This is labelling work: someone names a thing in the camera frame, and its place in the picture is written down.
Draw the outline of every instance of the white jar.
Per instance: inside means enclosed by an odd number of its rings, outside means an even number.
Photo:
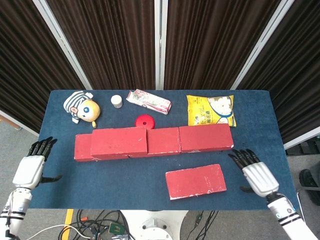
[[[111,97],[111,103],[116,108],[119,109],[122,107],[122,98],[120,95],[113,95]]]

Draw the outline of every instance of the striped plush toy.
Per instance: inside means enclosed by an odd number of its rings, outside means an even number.
[[[93,94],[90,92],[76,91],[64,101],[64,110],[72,115],[74,123],[77,124],[82,119],[92,123],[94,128],[97,127],[95,121],[100,115],[100,107],[92,98]]]

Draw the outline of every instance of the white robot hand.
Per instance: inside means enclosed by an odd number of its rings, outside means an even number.
[[[283,194],[277,193],[279,183],[266,164],[261,162],[250,149],[232,150],[229,154],[242,170],[254,193],[266,198],[267,206],[291,240],[317,240],[291,202]]]
[[[52,137],[37,141],[22,158],[12,181],[17,189],[10,194],[0,215],[1,240],[19,239],[19,229],[32,199],[31,191],[40,183],[53,183],[62,177],[43,177],[45,163],[56,142]]]

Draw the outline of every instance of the gray floor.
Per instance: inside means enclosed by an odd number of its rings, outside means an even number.
[[[0,205],[5,205],[10,192],[14,189],[12,178],[23,156],[28,152],[30,145],[37,138],[25,130],[17,131],[6,123],[0,122],[0,173],[2,187],[0,188]],[[293,181],[300,187],[299,172],[320,161],[320,155],[288,157]],[[306,192],[301,192],[302,208],[310,229],[320,237],[320,207],[309,200]],[[93,217],[98,210],[87,211],[86,215]],[[189,231],[195,224],[197,211],[190,211],[183,221],[181,239],[186,240]],[[195,239],[205,223],[209,212],[204,212],[198,228],[191,234],[190,240]],[[21,229],[21,240],[31,237],[38,231],[65,222],[64,209],[29,209]],[[50,229],[34,240],[55,240],[62,228]],[[289,239],[269,211],[221,211],[214,224],[209,229],[206,239],[219,240],[272,240]]]

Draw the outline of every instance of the red lid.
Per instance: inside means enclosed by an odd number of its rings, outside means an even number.
[[[155,125],[155,119],[147,114],[140,115],[135,120],[136,127],[145,127],[147,130],[154,129]]]

